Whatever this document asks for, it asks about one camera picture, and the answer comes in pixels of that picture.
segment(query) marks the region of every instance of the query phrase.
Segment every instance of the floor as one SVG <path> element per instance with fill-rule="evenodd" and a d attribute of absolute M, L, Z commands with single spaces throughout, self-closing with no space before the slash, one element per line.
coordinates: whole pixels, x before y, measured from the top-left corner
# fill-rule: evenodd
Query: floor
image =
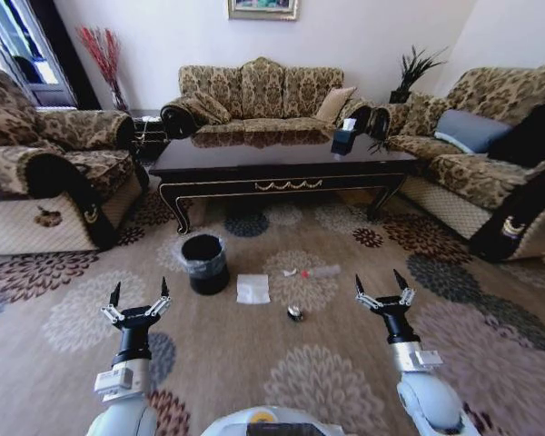
<path fill-rule="evenodd" d="M 123 308 L 173 306 L 151 330 L 159 434 L 198 435 L 242 408 L 305 409 L 359 435 L 417 434 L 397 399 L 382 320 L 354 300 L 415 287 L 409 319 L 446 362 L 439 375 L 484 435 L 545 435 L 545 267 L 497 266 L 399 197 L 367 223 L 365 192 L 188 203 L 196 232 L 221 236 L 233 276 L 193 293 L 174 256 L 185 240 L 152 190 L 105 253 L 0 257 L 0 435 L 82 435 L 103 406 L 94 377 L 119 333 L 99 308 L 118 281 Z M 339 264 L 328 278 L 282 270 Z M 269 274 L 272 302 L 235 301 L 238 273 Z M 302 323 L 288 304 L 305 312 Z"/>

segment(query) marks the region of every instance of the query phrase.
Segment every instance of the sofa base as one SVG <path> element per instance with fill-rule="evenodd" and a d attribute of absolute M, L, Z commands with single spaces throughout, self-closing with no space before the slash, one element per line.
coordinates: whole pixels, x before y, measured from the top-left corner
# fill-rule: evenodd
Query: sofa base
<path fill-rule="evenodd" d="M 531 223 L 510 259 L 537 257 L 545 253 L 545 210 Z"/>
<path fill-rule="evenodd" d="M 117 229 L 141 195 L 135 174 L 119 187 L 101 209 Z M 0 254 L 79 252 L 97 250 L 71 197 L 0 202 Z"/>
<path fill-rule="evenodd" d="M 492 217 L 491 212 L 421 177 L 408 176 L 400 192 L 465 239 L 470 239 Z"/>

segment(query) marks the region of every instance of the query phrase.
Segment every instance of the coffee table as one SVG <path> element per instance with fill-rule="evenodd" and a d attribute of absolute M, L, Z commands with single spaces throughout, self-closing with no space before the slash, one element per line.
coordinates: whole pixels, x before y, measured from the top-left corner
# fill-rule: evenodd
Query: coffee table
<path fill-rule="evenodd" d="M 190 231 L 181 200 L 381 188 L 368 220 L 400 189 L 416 158 L 404 152 L 373 152 L 374 141 L 357 136 L 345 155 L 332 153 L 332 139 L 317 144 L 203 147 L 197 138 L 172 141 L 150 174 L 161 177 L 159 194 L 175 214 L 178 233 Z"/>

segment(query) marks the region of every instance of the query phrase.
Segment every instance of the side table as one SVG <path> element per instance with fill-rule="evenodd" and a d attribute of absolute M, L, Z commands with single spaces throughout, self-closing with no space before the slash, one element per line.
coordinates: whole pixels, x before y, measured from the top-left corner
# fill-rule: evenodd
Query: side table
<path fill-rule="evenodd" d="M 156 161 L 170 143 L 160 118 L 160 110 L 131 109 L 129 115 L 134 119 L 138 159 L 143 164 Z"/>

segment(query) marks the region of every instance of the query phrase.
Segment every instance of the white paper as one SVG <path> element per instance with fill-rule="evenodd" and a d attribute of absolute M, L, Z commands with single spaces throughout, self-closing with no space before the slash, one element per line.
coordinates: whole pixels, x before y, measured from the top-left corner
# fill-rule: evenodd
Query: white paper
<path fill-rule="evenodd" d="M 345 118 L 343 120 L 343 130 L 351 131 L 355 128 L 355 123 L 357 120 L 355 118 Z"/>
<path fill-rule="evenodd" d="M 238 274 L 236 302 L 241 304 L 266 304 L 269 297 L 269 276 L 266 274 Z"/>

